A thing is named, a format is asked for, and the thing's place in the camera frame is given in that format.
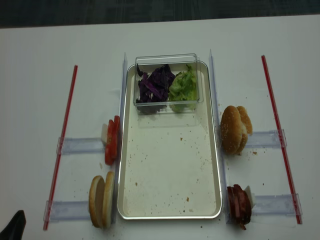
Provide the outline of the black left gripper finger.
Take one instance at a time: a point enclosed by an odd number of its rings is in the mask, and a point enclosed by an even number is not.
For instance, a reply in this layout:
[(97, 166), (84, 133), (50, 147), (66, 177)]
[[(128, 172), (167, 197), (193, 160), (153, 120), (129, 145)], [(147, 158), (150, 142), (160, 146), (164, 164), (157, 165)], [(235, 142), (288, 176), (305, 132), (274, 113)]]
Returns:
[(23, 210), (18, 210), (7, 226), (0, 232), (0, 240), (21, 240), (26, 226)]

